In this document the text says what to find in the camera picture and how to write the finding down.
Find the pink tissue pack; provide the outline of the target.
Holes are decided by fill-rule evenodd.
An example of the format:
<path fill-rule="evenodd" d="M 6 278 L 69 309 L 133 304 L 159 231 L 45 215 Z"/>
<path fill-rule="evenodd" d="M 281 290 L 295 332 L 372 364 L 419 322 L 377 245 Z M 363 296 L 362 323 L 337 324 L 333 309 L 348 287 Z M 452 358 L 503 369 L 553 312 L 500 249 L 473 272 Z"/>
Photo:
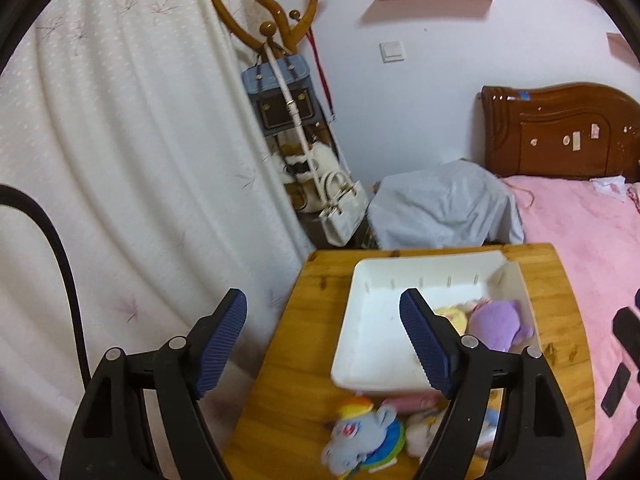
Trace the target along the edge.
<path fill-rule="evenodd" d="M 409 415 L 437 408 L 442 395 L 435 390 L 428 390 L 405 396 L 390 396 L 382 401 L 382 406 L 390 406 L 399 415 Z"/>

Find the white bear plush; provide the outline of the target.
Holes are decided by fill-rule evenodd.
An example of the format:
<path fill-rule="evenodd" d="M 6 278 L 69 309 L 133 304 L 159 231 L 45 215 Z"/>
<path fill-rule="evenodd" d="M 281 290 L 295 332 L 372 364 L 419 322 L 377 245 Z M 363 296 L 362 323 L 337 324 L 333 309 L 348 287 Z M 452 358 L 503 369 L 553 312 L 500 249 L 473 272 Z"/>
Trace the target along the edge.
<path fill-rule="evenodd" d="M 437 430 L 444 418 L 444 411 L 431 410 L 411 415 L 406 422 L 406 451 L 409 456 L 423 460 L 433 444 Z M 475 454 L 488 458 L 494 444 L 499 421 L 499 412 L 488 408 L 485 412 L 482 430 L 477 440 Z"/>

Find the purple plush toy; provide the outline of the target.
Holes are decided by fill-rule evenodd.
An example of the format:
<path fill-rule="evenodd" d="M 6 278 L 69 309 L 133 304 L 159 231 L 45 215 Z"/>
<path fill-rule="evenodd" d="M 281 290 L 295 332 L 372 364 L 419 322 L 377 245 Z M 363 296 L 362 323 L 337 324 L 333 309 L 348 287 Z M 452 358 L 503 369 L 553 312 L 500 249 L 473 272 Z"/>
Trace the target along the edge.
<path fill-rule="evenodd" d="M 488 300 L 471 312 L 466 333 L 490 350 L 508 352 L 533 336 L 534 329 L 522 321 L 518 300 Z"/>

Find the yellow plush toy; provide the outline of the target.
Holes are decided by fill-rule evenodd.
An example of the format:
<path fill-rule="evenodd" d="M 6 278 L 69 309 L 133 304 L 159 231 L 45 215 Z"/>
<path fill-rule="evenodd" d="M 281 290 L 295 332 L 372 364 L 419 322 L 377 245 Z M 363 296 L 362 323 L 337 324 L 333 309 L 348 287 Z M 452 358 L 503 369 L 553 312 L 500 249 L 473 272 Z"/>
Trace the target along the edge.
<path fill-rule="evenodd" d="M 460 336 L 466 334 L 470 315 L 461 306 L 441 307 L 435 310 L 435 314 L 446 318 Z"/>

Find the blue rainbow pony plush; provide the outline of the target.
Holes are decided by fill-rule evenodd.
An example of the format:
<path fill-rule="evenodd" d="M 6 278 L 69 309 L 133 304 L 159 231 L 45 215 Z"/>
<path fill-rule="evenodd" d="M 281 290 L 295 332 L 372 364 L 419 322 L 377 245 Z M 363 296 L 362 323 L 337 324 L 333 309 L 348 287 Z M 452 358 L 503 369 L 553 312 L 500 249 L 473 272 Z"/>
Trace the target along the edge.
<path fill-rule="evenodd" d="M 351 396 L 336 410 L 337 421 L 321 463 L 337 479 L 359 471 L 373 474 L 394 466 L 406 443 L 405 428 L 393 405 Z"/>

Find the black smartphone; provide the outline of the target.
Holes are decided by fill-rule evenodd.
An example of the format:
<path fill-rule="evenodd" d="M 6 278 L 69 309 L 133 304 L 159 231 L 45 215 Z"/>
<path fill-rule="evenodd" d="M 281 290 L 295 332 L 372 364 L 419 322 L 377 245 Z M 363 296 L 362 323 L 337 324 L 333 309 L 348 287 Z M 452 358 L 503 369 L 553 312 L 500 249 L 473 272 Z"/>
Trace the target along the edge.
<path fill-rule="evenodd" d="M 620 405 L 623 394 L 627 388 L 630 379 L 630 370 L 624 363 L 616 368 L 616 372 L 605 391 L 605 395 L 601 402 L 602 411 L 609 418 L 612 418 Z"/>

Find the round wooden table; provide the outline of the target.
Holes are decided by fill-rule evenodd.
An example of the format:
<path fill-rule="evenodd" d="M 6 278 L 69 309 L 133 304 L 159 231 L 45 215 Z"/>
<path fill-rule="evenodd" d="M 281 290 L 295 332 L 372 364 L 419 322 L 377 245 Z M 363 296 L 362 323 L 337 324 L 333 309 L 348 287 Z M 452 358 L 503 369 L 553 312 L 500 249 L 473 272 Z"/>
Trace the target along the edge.
<path fill-rule="evenodd" d="M 594 387 L 582 317 L 562 262 L 550 244 L 501 245 L 517 262 L 544 350 L 589 460 Z M 334 410 L 347 398 L 330 378 L 356 264 L 399 257 L 397 250 L 317 250 L 300 271 L 224 460 L 237 479 L 326 479 L 320 464 Z"/>

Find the white plastic storage tray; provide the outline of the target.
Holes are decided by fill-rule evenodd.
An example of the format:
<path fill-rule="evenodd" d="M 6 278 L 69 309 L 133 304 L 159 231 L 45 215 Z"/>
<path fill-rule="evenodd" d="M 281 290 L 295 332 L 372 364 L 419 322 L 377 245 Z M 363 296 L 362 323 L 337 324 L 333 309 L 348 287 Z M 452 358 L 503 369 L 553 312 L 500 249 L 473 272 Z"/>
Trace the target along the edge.
<path fill-rule="evenodd" d="M 374 396 L 431 389 L 399 317 L 400 296 L 408 288 L 434 310 L 470 312 L 481 299 L 515 301 L 524 336 L 510 351 L 540 348 L 521 268 L 502 252 L 364 259 L 352 274 L 331 368 L 337 387 Z"/>

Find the pink bed quilt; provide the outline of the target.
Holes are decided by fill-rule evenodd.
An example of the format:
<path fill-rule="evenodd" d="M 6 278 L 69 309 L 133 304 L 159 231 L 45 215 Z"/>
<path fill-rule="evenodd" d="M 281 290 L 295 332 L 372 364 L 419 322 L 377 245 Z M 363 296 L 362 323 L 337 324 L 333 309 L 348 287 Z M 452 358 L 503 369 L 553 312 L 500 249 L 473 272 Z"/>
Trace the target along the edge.
<path fill-rule="evenodd" d="M 503 182 L 518 203 L 525 239 L 554 246 L 577 301 L 588 340 L 596 429 L 589 479 L 611 465 L 637 422 L 639 384 L 631 377 L 614 414 L 601 408 L 616 370 L 638 366 L 613 334 L 617 311 L 634 309 L 639 289 L 639 211 L 629 198 L 599 192 L 587 180 L 515 176 Z"/>

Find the grey cloth-covered object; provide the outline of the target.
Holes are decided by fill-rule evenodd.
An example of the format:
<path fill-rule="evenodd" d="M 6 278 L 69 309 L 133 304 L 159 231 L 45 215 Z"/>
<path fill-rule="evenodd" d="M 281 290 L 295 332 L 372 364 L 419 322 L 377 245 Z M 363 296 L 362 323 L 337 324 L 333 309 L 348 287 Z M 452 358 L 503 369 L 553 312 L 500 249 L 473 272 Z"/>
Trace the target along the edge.
<path fill-rule="evenodd" d="M 512 192 L 494 174 L 466 160 L 384 178 L 367 217 L 383 250 L 525 242 Z"/>

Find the white handbag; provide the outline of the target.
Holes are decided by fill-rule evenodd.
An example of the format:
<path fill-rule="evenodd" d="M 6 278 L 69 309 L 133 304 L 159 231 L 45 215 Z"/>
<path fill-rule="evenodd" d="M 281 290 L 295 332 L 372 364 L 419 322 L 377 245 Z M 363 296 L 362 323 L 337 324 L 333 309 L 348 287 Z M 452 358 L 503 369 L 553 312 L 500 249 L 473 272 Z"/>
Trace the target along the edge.
<path fill-rule="evenodd" d="M 324 174 L 320 185 L 326 199 L 319 216 L 324 235 L 332 246 L 344 247 L 366 216 L 367 191 L 342 170 Z"/>

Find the brown wooden headboard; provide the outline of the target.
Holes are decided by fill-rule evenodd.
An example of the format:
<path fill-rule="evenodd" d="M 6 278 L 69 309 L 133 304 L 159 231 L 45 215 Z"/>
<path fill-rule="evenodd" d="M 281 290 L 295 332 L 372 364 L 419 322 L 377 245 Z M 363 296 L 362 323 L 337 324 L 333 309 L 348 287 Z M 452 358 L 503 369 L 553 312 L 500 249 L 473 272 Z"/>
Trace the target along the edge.
<path fill-rule="evenodd" d="M 639 180 L 639 103 L 604 84 L 485 86 L 485 167 L 499 177 Z"/>

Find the brown white fluffy bag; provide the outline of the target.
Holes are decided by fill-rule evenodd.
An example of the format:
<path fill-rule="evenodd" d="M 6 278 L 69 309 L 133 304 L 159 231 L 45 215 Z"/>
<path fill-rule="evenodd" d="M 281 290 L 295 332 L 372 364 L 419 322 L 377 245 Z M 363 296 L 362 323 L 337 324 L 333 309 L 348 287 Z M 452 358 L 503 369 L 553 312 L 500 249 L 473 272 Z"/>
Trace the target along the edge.
<path fill-rule="evenodd" d="M 314 184 L 312 170 L 316 170 L 318 180 L 342 167 L 329 145 L 321 141 L 309 142 L 307 157 L 294 130 L 275 134 L 268 140 L 271 162 L 276 168 L 281 183 L 295 211 L 301 214 L 315 214 L 322 209 L 322 200 Z"/>

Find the white floral curtain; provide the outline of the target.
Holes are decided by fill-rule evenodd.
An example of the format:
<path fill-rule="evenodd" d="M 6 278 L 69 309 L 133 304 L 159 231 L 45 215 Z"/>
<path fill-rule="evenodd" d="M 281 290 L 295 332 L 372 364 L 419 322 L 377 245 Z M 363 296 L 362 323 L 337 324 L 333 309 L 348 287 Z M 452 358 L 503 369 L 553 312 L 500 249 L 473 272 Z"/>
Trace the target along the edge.
<path fill-rule="evenodd" d="M 154 350 L 231 287 L 248 317 L 203 411 L 224 445 L 310 246 L 209 0 L 52 0 L 1 76 L 1 180 L 70 258 L 88 358 Z"/>

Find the blue denim handbag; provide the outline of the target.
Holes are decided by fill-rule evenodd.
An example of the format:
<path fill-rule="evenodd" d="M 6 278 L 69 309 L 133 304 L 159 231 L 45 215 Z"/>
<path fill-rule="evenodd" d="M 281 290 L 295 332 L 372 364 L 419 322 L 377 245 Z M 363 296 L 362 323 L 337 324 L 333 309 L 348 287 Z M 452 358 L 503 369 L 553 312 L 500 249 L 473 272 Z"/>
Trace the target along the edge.
<path fill-rule="evenodd" d="M 277 66 L 288 95 L 295 101 L 302 125 L 313 125 L 322 119 L 322 110 L 306 60 L 300 54 L 285 55 L 277 58 Z M 244 70 L 242 83 L 264 136 L 294 128 L 292 115 L 288 111 L 288 99 L 268 62 Z"/>

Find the wooden coat rack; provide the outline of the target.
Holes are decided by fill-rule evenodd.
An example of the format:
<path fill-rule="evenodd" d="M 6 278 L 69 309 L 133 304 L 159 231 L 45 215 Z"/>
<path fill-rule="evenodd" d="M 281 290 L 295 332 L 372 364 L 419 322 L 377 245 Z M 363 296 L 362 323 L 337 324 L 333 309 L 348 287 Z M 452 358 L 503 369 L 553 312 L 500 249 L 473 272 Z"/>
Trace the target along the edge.
<path fill-rule="evenodd" d="M 280 37 L 281 49 L 284 52 L 296 53 L 300 42 L 311 30 L 311 25 L 316 17 L 320 0 L 308 0 L 306 10 L 292 10 L 285 13 L 280 3 L 276 0 L 254 0 L 258 6 L 270 15 L 271 20 L 259 25 L 259 33 L 262 39 L 254 37 L 245 30 L 233 17 L 222 0 L 210 0 L 218 18 L 224 23 L 231 35 L 238 38 L 245 47 L 262 56 L 262 45 L 266 42 L 270 47 L 275 47 L 276 36 Z"/>

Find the white light switch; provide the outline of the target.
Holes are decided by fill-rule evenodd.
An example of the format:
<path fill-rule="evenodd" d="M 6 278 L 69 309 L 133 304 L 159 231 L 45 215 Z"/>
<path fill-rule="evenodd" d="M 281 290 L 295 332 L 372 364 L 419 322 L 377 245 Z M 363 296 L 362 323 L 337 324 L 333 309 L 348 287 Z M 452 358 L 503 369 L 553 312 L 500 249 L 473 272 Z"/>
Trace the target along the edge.
<path fill-rule="evenodd" d="M 384 41 L 379 45 L 384 63 L 402 62 L 406 59 L 404 44 L 399 40 Z"/>

